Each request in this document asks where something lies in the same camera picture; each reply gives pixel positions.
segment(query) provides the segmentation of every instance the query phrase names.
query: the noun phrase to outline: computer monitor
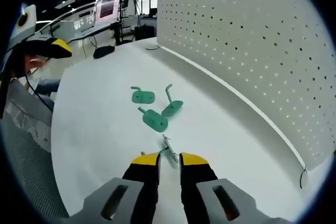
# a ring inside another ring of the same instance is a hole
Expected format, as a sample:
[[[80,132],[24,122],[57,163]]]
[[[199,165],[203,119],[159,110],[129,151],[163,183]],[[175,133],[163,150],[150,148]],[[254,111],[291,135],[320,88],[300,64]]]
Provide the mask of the computer monitor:
[[[116,22],[119,2],[120,0],[99,0],[96,3],[96,24]]]

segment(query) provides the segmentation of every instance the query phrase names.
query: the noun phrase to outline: pegboard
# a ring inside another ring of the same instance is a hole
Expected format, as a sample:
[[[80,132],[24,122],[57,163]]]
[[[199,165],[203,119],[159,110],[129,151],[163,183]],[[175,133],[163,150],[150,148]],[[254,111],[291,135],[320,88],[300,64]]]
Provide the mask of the pegboard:
[[[333,153],[336,54],[310,0],[159,0],[158,8],[158,43],[247,97],[308,169]]]

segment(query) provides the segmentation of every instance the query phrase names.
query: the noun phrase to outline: gray fabric seat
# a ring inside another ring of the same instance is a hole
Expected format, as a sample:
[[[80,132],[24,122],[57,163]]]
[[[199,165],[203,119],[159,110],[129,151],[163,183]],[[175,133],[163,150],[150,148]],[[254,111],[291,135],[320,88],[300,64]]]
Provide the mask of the gray fabric seat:
[[[5,146],[18,180],[36,208],[47,219],[67,218],[59,196],[50,151],[49,109],[12,80],[2,125]]]

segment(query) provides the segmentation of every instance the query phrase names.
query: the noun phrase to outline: window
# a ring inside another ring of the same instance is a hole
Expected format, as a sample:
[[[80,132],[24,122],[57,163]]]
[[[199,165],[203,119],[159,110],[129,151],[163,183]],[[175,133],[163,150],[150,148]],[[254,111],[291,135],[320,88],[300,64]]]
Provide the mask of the window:
[[[136,0],[138,14],[149,14],[149,10],[158,7],[158,0]]]

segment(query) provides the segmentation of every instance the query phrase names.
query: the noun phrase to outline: white desk surface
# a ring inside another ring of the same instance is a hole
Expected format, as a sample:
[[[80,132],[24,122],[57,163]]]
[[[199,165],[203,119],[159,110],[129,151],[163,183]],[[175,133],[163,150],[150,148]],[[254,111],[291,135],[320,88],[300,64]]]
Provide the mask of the white desk surface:
[[[154,91],[144,109],[161,112],[173,100],[181,111],[164,134],[176,153],[207,159],[218,176],[252,195],[271,217],[295,218],[309,202],[299,189],[301,166],[275,131],[242,100],[177,56],[154,48],[156,38],[116,47],[104,58],[87,59],[64,73],[51,128],[57,186],[70,215],[114,177],[122,177],[141,151],[160,150],[162,134],[142,122],[134,90]],[[161,162],[159,202],[153,223],[187,223],[179,170]]]

